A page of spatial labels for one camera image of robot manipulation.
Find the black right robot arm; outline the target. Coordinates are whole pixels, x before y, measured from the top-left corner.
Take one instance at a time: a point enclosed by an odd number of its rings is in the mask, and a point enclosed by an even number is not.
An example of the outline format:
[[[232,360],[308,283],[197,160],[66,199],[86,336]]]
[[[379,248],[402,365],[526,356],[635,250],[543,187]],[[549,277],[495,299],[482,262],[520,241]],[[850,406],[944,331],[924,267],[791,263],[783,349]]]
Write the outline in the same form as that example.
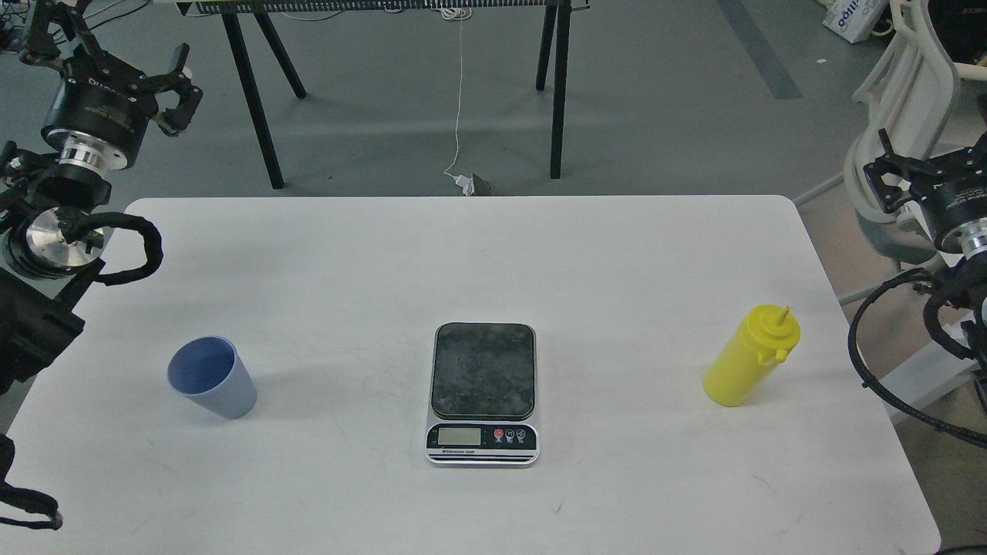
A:
[[[909,201],[920,207],[935,249],[959,255],[952,268],[931,273],[911,268],[879,284],[854,313],[848,333],[848,352],[861,386],[935,431],[984,449],[984,433],[949,424],[895,396],[879,383],[859,350],[857,327],[868,307],[882,295],[904,284],[917,284],[928,294],[922,317],[928,336],[950,355],[976,362],[974,379],[985,399],[985,137],[976,144],[919,160],[896,153],[885,129],[878,130],[884,154],[864,165],[868,186],[877,194],[884,212],[895,212]]]

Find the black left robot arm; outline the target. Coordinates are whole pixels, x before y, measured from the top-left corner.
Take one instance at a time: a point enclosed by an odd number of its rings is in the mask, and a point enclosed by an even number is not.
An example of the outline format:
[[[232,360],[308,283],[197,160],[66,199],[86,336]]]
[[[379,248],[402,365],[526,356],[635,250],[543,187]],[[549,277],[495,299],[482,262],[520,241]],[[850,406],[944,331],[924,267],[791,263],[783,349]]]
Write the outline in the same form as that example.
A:
[[[103,210],[106,176],[133,167],[150,124],[187,129],[202,90],[187,69],[190,46],[149,75],[104,49],[86,1],[35,1],[22,32],[26,66],[59,74],[40,134],[49,153],[2,147],[1,387],[28,382],[84,329],[74,308],[92,284],[145,280],[163,263],[163,240],[143,217]]]

